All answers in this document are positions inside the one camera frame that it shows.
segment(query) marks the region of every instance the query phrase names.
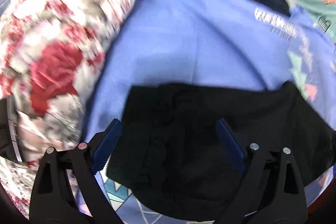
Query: floral fabric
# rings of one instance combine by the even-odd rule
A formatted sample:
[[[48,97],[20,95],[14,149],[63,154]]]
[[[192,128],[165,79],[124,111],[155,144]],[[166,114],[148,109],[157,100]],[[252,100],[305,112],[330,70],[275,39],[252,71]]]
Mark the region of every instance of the floral fabric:
[[[14,95],[27,162],[1,159],[0,180],[25,215],[46,148],[78,144],[105,52],[134,2],[11,0],[0,18],[0,98]]]

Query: blue fabric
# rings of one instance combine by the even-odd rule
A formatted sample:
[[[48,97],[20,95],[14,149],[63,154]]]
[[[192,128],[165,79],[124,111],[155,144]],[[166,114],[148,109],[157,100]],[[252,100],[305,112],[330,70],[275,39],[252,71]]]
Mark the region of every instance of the blue fabric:
[[[169,82],[274,90],[291,80],[336,128],[332,41],[300,7],[290,18],[279,15],[281,27],[263,22],[272,14],[253,0],[138,0],[106,56],[84,122],[85,141],[121,119],[132,85]],[[133,218],[125,215],[133,213],[127,202],[118,210],[127,222]]]

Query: metal screw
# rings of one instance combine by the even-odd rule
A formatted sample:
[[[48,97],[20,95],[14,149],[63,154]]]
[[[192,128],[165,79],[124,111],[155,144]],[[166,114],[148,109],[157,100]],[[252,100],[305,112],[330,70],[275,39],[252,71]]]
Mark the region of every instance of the metal screw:
[[[87,148],[87,143],[80,143],[80,144],[78,145],[78,148],[79,148],[80,150],[84,150],[84,149],[86,149],[86,148]]]
[[[257,143],[251,143],[251,144],[250,144],[250,148],[251,148],[252,150],[258,150],[258,149],[259,149],[259,145],[258,145]]]
[[[291,150],[288,147],[285,147],[282,151],[287,155],[291,153]]]
[[[51,153],[54,152],[54,150],[55,150],[55,148],[53,148],[53,147],[49,147],[49,148],[47,149],[47,153],[48,153],[48,154],[51,154]]]

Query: pile of clothes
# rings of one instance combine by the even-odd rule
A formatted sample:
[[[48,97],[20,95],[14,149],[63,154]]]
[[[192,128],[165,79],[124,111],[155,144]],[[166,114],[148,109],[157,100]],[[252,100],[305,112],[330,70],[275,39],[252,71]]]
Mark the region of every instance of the pile of clothes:
[[[46,148],[88,142],[117,118],[122,136],[96,179],[121,219],[212,221],[241,181],[214,134],[224,118],[293,150],[310,205],[336,162],[335,3],[11,0],[0,86],[15,98],[25,165],[0,159],[1,183],[28,215]],[[80,192],[77,203],[89,214]]]

